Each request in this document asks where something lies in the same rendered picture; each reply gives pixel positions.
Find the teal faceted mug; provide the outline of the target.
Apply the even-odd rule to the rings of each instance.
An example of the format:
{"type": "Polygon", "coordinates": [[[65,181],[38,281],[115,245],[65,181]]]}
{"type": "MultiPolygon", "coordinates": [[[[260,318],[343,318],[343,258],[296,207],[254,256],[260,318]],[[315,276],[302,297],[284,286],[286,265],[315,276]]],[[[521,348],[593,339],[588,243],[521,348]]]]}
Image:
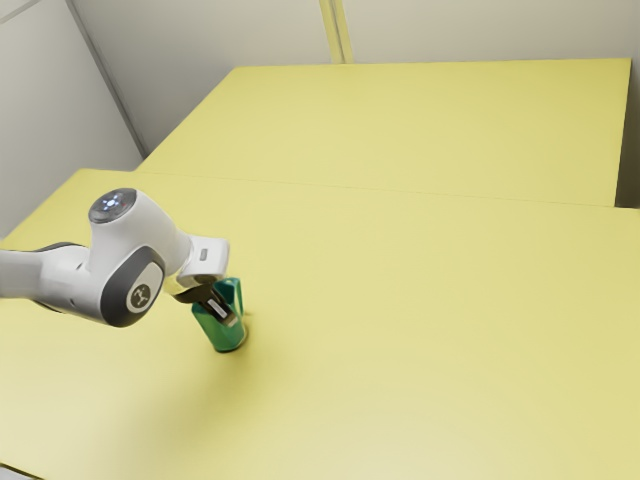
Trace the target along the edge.
{"type": "Polygon", "coordinates": [[[192,304],[191,311],[213,348],[219,353],[229,353],[237,350],[248,335],[243,320],[244,304],[241,281],[236,277],[228,277],[214,282],[213,289],[237,314],[237,324],[233,327],[222,326],[204,309],[202,303],[192,304]]]}

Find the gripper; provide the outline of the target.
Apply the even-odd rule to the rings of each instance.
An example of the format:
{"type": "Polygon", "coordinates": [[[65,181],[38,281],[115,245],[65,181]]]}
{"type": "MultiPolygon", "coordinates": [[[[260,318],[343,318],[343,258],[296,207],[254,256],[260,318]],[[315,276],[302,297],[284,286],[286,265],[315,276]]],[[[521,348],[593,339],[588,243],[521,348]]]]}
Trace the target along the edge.
{"type": "Polygon", "coordinates": [[[173,294],[172,297],[183,304],[204,304],[204,309],[224,327],[233,327],[238,322],[237,314],[213,289],[212,283],[200,284],[181,293],[173,294]]]}

